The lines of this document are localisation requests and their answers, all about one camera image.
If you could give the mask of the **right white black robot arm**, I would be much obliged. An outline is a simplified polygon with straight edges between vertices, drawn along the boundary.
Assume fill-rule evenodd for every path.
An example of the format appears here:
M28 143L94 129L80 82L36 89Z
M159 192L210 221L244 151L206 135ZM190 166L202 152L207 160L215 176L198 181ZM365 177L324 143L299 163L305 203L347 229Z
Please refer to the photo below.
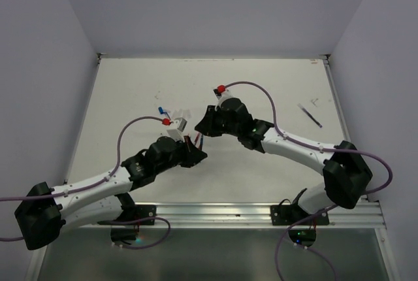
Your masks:
M206 137L234 136L249 150L285 157L319 173L323 177L320 184L301 190L290 205L279 209L287 221L307 223L315 213L334 205L353 209L372 179L352 143L344 140L330 152L322 144L299 146L293 136L279 134L272 123L253 118L235 97L208 106L195 129Z

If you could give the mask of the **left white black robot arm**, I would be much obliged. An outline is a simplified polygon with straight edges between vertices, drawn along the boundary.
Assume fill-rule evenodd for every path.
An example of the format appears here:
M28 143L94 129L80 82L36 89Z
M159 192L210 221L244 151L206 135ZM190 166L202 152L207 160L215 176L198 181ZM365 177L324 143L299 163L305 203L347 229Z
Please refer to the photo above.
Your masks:
M42 248L83 225L127 224L145 218L130 192L171 168L192 168L207 156L189 137L179 141L160 137L113 171L53 188L46 182L33 186L14 212L27 249Z

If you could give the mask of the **orange clear highlighter pen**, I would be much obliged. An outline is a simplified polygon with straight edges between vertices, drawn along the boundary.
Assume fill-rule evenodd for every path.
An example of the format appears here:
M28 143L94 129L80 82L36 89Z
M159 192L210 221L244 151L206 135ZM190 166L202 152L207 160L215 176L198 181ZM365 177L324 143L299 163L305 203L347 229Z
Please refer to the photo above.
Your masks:
M199 141L200 135L201 135L200 133L197 133L197 136L195 137L195 140L193 142L194 145L196 145L197 142Z

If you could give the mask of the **blue patterned pen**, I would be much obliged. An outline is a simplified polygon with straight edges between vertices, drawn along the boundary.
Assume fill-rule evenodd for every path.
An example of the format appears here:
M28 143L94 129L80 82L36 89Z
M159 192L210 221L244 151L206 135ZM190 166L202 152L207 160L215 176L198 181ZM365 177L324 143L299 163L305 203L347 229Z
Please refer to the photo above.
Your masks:
M307 117L309 117L309 119L311 119L311 121L313 121L319 128L323 128L323 125L304 107L302 106L300 103L298 104L298 107L301 111L303 111L303 113L305 113L305 115L307 115Z

